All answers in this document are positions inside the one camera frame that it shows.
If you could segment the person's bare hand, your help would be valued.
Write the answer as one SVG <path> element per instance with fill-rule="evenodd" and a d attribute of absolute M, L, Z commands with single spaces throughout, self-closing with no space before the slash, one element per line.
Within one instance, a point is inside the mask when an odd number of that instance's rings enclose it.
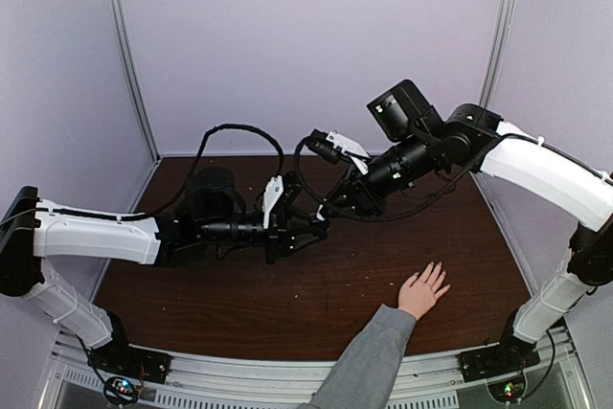
<path fill-rule="evenodd" d="M 397 296 L 397 308 L 419 320 L 449 291 L 451 285 L 444 283 L 445 278 L 443 263 L 430 262 L 420 273 L 414 273 L 402 284 Z"/>

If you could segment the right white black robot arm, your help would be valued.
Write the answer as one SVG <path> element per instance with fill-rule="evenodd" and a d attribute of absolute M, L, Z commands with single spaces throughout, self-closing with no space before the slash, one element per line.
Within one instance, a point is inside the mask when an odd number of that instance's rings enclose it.
<path fill-rule="evenodd" d="M 392 146 L 369 155 L 336 131 L 324 134 L 332 156 L 352 162 L 327 198 L 329 208 L 381 217 L 386 198 L 434 171 L 459 167 L 510 182 L 575 217 L 569 254 L 553 279 L 510 319 L 491 351 L 497 371 L 512 371 L 546 330 L 591 289 L 612 281 L 612 180 L 483 107 L 464 103 L 443 119 L 410 80 L 371 101 L 371 115 Z"/>

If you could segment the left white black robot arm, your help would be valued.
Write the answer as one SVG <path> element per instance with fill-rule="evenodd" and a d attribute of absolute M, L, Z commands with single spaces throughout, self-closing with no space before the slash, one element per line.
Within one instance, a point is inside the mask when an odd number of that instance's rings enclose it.
<path fill-rule="evenodd" d="M 22 188 L 1 221 L 1 292 L 32 301 L 54 322 L 98 352 L 118 375 L 138 364 L 121 320 L 96 307 L 52 267 L 51 256 L 78 256 L 180 267 L 196 247 L 261 247 L 272 263 L 325 239 L 323 213 L 294 207 L 301 191 L 296 175 L 272 177 L 262 204 L 250 211 L 227 169 L 209 167 L 188 177 L 183 199 L 169 214 L 112 215 L 61 208 Z"/>

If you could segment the left round controller board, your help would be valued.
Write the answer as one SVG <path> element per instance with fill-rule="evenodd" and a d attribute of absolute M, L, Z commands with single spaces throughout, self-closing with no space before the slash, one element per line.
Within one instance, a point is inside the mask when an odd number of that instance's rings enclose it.
<path fill-rule="evenodd" d="M 120 376 L 111 376 L 103 384 L 103 395 L 115 405 L 135 404 L 139 393 L 134 385 Z"/>

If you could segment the round controller board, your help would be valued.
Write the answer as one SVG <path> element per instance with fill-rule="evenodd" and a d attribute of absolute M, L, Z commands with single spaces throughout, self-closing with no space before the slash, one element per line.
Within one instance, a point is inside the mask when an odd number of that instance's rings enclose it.
<path fill-rule="evenodd" d="M 120 376 L 111 376 L 103 384 L 103 395 L 115 405 L 135 404 L 139 393 L 134 385 Z"/>
<path fill-rule="evenodd" d="M 491 383 L 488 389 L 494 400 L 500 403 L 512 403 L 523 397 L 526 384 L 521 379 L 501 380 Z"/>

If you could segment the left aluminium corner post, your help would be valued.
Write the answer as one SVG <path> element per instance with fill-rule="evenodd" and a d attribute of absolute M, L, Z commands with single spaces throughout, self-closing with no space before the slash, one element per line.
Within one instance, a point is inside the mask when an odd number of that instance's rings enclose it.
<path fill-rule="evenodd" d="M 154 139 L 153 129 L 145 107 L 141 85 L 137 75 L 135 60 L 129 40 L 128 28 L 125 21 L 123 0 L 108 1 L 114 21 L 121 67 L 125 76 L 125 83 L 130 101 L 135 111 L 137 125 L 147 147 L 148 156 L 153 163 L 156 163 L 161 159 L 161 157 L 157 143 Z"/>

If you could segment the white capped nail polish bottle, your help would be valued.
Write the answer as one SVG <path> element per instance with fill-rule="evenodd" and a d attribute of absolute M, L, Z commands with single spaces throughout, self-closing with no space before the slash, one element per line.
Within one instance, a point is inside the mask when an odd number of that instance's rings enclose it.
<path fill-rule="evenodd" d="M 324 215 L 324 211 L 325 207 L 320 205 L 315 213 L 315 217 L 319 222 L 324 222 L 327 220 L 326 216 Z"/>

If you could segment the right round controller board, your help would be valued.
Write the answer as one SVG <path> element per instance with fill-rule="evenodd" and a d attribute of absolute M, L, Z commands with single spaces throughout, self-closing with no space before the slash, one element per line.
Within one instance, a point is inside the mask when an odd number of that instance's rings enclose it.
<path fill-rule="evenodd" d="M 488 389 L 494 400 L 500 403 L 512 403 L 523 397 L 526 384 L 521 379 L 501 380 L 491 383 Z"/>

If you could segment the right aluminium corner post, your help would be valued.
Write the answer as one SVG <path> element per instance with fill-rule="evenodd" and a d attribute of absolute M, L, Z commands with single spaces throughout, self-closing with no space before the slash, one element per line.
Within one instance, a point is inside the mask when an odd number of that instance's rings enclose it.
<path fill-rule="evenodd" d="M 488 65 L 484 77 L 479 105 L 489 108 L 501 71 L 504 50 L 509 38 L 516 0 L 499 0 L 494 35 L 491 43 Z"/>

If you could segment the aluminium corner post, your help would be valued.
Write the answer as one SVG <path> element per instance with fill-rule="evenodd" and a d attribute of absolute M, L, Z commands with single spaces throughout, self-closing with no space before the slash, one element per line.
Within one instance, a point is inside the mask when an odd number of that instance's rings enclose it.
<path fill-rule="evenodd" d="M 484 77 L 479 105 L 489 108 L 501 71 L 504 50 L 509 38 L 516 0 L 499 0 L 494 35 L 491 43 L 488 65 Z"/>
<path fill-rule="evenodd" d="M 125 83 L 130 101 L 135 111 L 137 125 L 147 147 L 148 156 L 153 163 L 156 163 L 161 159 L 161 157 L 157 143 L 154 139 L 153 129 L 145 107 L 141 85 L 137 75 L 135 60 L 129 40 L 128 28 L 125 21 L 123 0 L 108 1 L 114 21 L 121 67 L 125 76 Z"/>

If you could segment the grey sleeved forearm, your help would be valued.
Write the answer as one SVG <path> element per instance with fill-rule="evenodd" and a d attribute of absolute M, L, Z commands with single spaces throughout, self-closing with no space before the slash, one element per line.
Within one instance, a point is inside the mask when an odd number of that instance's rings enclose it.
<path fill-rule="evenodd" d="M 379 307 L 302 408 L 385 408 L 417 319 Z"/>

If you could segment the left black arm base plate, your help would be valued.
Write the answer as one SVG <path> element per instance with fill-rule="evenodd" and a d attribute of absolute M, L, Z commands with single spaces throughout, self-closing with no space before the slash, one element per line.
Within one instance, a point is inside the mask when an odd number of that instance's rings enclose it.
<path fill-rule="evenodd" d="M 124 350 L 93 350 L 91 361 L 98 369 L 113 375 L 164 384 L 170 371 L 171 356 L 128 347 Z"/>

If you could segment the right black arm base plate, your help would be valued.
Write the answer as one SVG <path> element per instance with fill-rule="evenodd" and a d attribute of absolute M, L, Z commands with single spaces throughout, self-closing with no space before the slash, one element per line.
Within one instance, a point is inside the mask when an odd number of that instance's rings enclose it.
<path fill-rule="evenodd" d="M 532 346 L 525 348 L 501 344 L 461 352 L 458 359 L 464 382 L 519 373 L 540 363 L 540 356 Z"/>

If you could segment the aluminium front frame rail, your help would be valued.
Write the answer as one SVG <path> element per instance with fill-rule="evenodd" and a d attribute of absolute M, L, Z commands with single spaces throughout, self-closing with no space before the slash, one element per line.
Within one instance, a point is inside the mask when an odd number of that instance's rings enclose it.
<path fill-rule="evenodd" d="M 537 365 L 517 374 L 467 381 L 457 352 L 404 358 L 392 408 L 505 408 L 502 390 L 519 378 L 529 393 L 523 408 L 591 408 L 573 341 L 564 327 L 539 341 Z M 329 373 L 328 362 L 249 361 L 175 352 L 163 384 L 147 382 L 139 408 L 294 408 L 306 402 Z M 52 351 L 39 408 L 108 408 L 102 383 L 86 363 L 75 336 L 61 332 Z"/>

